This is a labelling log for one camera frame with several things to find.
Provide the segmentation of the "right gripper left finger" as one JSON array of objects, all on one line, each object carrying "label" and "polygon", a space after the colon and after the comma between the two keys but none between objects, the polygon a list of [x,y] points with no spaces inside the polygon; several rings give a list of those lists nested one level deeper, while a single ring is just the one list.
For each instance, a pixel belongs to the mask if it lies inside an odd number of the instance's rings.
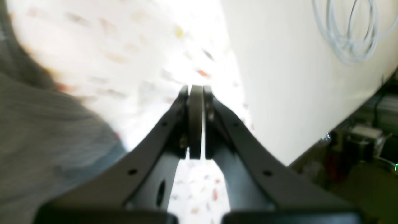
[{"label": "right gripper left finger", "polygon": [[184,86],[139,145],[94,179],[43,205],[35,224],[177,224],[167,212],[178,163],[200,159],[203,88]]}]

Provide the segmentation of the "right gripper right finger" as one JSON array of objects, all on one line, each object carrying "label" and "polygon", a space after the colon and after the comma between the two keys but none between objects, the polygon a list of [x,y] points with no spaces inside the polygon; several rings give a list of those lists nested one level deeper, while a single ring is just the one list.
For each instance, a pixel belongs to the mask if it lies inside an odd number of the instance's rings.
[{"label": "right gripper right finger", "polygon": [[209,86],[203,95],[205,157],[222,171],[230,204],[223,224],[363,223],[357,208],[279,162]]}]

